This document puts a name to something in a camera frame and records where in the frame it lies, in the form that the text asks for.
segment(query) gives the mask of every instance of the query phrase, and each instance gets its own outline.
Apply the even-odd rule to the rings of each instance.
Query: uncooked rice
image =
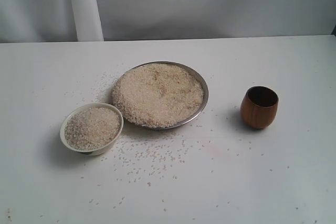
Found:
[[[112,91],[112,102],[128,121],[164,128],[193,115],[203,93],[201,84],[185,69],[156,63],[126,72]]]
[[[114,139],[120,129],[120,118],[108,108],[89,108],[75,114],[67,123],[68,144],[81,151],[101,148]]]

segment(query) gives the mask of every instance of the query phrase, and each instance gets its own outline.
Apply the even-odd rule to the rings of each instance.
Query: metal plate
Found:
[[[186,66],[186,65],[183,65],[183,64],[180,64],[180,63],[176,63],[176,62],[170,62],[170,61],[154,61],[154,62],[148,62],[148,63],[145,63],[145,64],[141,64],[139,66],[136,66],[134,68],[140,68],[140,67],[143,67],[143,66],[147,66],[147,65],[152,65],[152,64],[168,64],[168,65],[176,65],[180,68],[183,68],[185,69],[189,74],[191,74],[197,81],[200,82],[201,86],[202,86],[202,89],[203,89],[203,102],[201,104],[201,106],[198,108],[198,110],[193,114],[191,115],[189,118],[183,120],[183,121],[180,121],[178,123],[176,123],[175,125],[173,126],[170,126],[170,127],[165,127],[165,128],[160,128],[160,127],[157,127],[157,128],[151,128],[151,127],[146,127],[146,126],[141,126],[141,125],[138,125],[138,124],[135,124],[135,123],[132,123],[138,127],[141,127],[141,128],[145,128],[145,129],[151,129],[151,130],[169,130],[169,129],[173,129],[173,128],[177,128],[177,127],[180,127],[182,126],[183,124],[186,124],[188,122],[190,122],[191,120],[195,119],[205,108],[207,102],[208,102],[208,97],[209,97],[209,90],[208,90],[208,86],[205,82],[205,80],[203,79],[203,77],[197,73],[194,69]]]

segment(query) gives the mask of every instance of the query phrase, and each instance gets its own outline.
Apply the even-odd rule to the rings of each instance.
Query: bowl rim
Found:
[[[114,112],[116,112],[119,116],[119,121],[120,121],[120,128],[117,132],[117,134],[115,135],[115,137],[109,141],[106,145],[102,146],[102,147],[99,147],[99,148],[96,148],[96,149],[92,149],[92,150],[79,150],[79,149],[76,149],[76,148],[73,148],[71,147],[68,142],[67,142],[67,139],[65,137],[65,128],[69,122],[69,120],[77,113],[79,113],[80,111],[83,111],[83,110],[86,110],[86,109],[89,109],[89,108],[108,108]],[[62,122],[62,126],[60,128],[60,131],[59,131],[59,136],[61,138],[61,141],[62,143],[65,145],[66,148],[72,150],[72,151],[75,151],[75,152],[80,152],[80,153],[85,153],[85,152],[95,152],[95,151],[99,151],[101,149],[104,149],[105,147],[109,146],[110,144],[112,144],[114,141],[116,141],[116,139],[120,136],[121,132],[122,132],[122,129],[123,129],[123,126],[124,126],[124,119],[123,119],[123,116],[121,114],[121,112],[113,105],[110,105],[108,103],[102,103],[102,102],[93,102],[93,103],[88,103],[88,104],[85,104],[81,107],[78,107],[77,109],[75,109],[74,111],[72,111],[65,119],[64,121]]]
[[[162,128],[162,127],[156,127],[156,128],[153,128],[153,127],[147,127],[147,126],[142,126],[142,125],[139,125],[139,124],[135,124],[133,122],[128,121],[127,119],[125,119],[125,120],[127,120],[128,122],[132,123],[135,126],[138,126],[138,127],[144,128],[144,129],[149,129],[149,130],[170,130],[170,129],[174,129],[174,128],[180,127],[180,126],[182,126],[182,125],[184,125],[184,124],[192,121],[196,117],[198,117],[199,114],[201,114],[201,112],[204,110],[204,108],[205,108],[205,106],[206,106],[206,104],[208,102],[208,98],[209,98],[209,89],[208,89],[208,86],[207,86],[204,78],[198,72],[196,72],[194,69],[192,69],[191,67],[183,65],[181,63],[172,62],[172,61],[152,61],[152,62],[148,62],[148,63],[144,63],[144,64],[141,64],[141,65],[138,65],[138,66],[136,66],[134,68],[131,68],[130,70],[135,69],[135,68],[140,68],[140,67],[148,66],[148,65],[153,65],[153,64],[175,65],[175,66],[178,66],[180,68],[183,68],[189,74],[191,74],[202,86],[202,89],[203,89],[203,101],[202,101],[202,104],[201,104],[201,106],[199,106],[199,108],[197,109],[197,111],[194,114],[192,114],[189,118],[187,118],[185,120],[182,120],[180,122],[177,122],[175,125],[169,126],[169,127],[164,127],[164,128]]]

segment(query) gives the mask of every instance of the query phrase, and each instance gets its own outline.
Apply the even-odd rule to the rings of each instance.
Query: bowl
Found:
[[[89,151],[83,151],[83,150],[78,150],[78,149],[75,149],[73,147],[71,147],[67,140],[66,140],[66,137],[65,137],[65,128],[69,122],[69,120],[77,113],[83,111],[83,110],[86,110],[86,109],[89,109],[89,108],[107,108],[107,109],[110,109],[112,111],[114,111],[115,113],[117,113],[119,115],[119,119],[120,119],[120,128],[116,134],[116,136],[106,145],[100,147],[100,148],[96,148],[96,149],[92,149],[92,150],[89,150]],[[116,140],[119,138],[120,134],[121,134],[121,131],[122,131],[122,128],[123,128],[123,125],[124,125],[124,120],[123,120],[123,117],[122,117],[122,114],[121,112],[114,106],[110,105],[110,104],[107,104],[107,103],[99,103],[99,102],[95,102],[95,103],[89,103],[89,104],[86,104],[82,107],[79,107],[77,108],[76,110],[72,111],[68,116],[67,118],[65,118],[65,120],[63,121],[63,124],[61,126],[61,129],[60,129],[60,132],[59,132],[59,135],[60,135],[60,138],[61,138],[61,141],[62,143],[70,150],[72,151],[75,151],[75,152],[78,152],[80,154],[83,154],[83,155],[88,155],[88,156],[96,156],[96,155],[100,155],[100,154],[103,154],[105,152],[107,152],[113,145],[114,143],[116,142]]]
[[[188,122],[190,122],[191,120],[195,119],[205,108],[207,102],[208,102],[208,97],[209,97],[209,90],[208,90],[208,86],[205,82],[205,80],[203,79],[203,77],[197,73],[194,69],[186,66],[186,65],[183,65],[183,64],[180,64],[180,63],[176,63],[176,62],[170,62],[170,61],[153,61],[153,62],[148,62],[148,63],[144,63],[144,64],[141,64],[139,66],[136,66],[132,69],[135,69],[135,68],[141,68],[143,66],[147,66],[147,65],[153,65],[153,64],[168,64],[168,65],[176,65],[180,68],[183,68],[184,70],[186,70],[191,76],[193,76],[197,81],[200,82],[201,86],[202,86],[202,89],[203,89],[203,92],[204,92],[204,95],[203,95],[203,102],[201,104],[201,106],[198,108],[198,110],[192,114],[189,118],[185,119],[185,120],[182,120],[178,123],[176,123],[175,125],[172,125],[172,126],[169,126],[169,127],[156,127],[156,128],[152,128],[152,127],[146,127],[146,126],[142,126],[142,125],[138,125],[138,124],[135,124],[135,123],[132,123],[138,127],[141,127],[141,128],[145,128],[145,129],[150,129],[150,130],[169,130],[169,129],[173,129],[173,128],[177,128],[177,127],[180,127]]]

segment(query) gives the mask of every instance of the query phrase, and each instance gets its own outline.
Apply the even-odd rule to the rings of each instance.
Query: white ceramic bowl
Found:
[[[69,120],[75,115],[77,114],[78,112],[80,111],[83,111],[83,110],[86,110],[86,109],[89,109],[89,108],[108,108],[112,111],[114,111],[115,113],[117,113],[119,115],[119,119],[120,119],[120,128],[119,128],[119,131],[118,133],[116,134],[116,136],[114,137],[114,139],[112,139],[108,144],[100,147],[100,148],[97,148],[97,149],[93,149],[93,150],[89,150],[89,151],[82,151],[82,150],[78,150],[78,149],[75,149],[73,147],[71,147],[66,138],[65,138],[65,127],[67,126]],[[72,111],[68,116],[67,118],[65,118],[65,120],[63,121],[63,124],[61,126],[61,130],[59,132],[59,135],[60,135],[60,138],[62,140],[62,143],[70,150],[72,151],[75,151],[75,152],[78,152],[80,154],[84,154],[84,155],[88,155],[88,156],[95,156],[95,155],[100,155],[100,154],[103,154],[105,152],[107,152],[113,145],[114,143],[116,142],[116,140],[119,138],[120,134],[121,134],[121,131],[122,131],[122,128],[124,126],[124,120],[123,120],[123,117],[122,117],[122,114],[121,112],[114,106],[112,105],[109,105],[107,103],[99,103],[99,102],[95,102],[95,103],[89,103],[89,104],[86,104],[82,107],[79,107],[78,109]]]

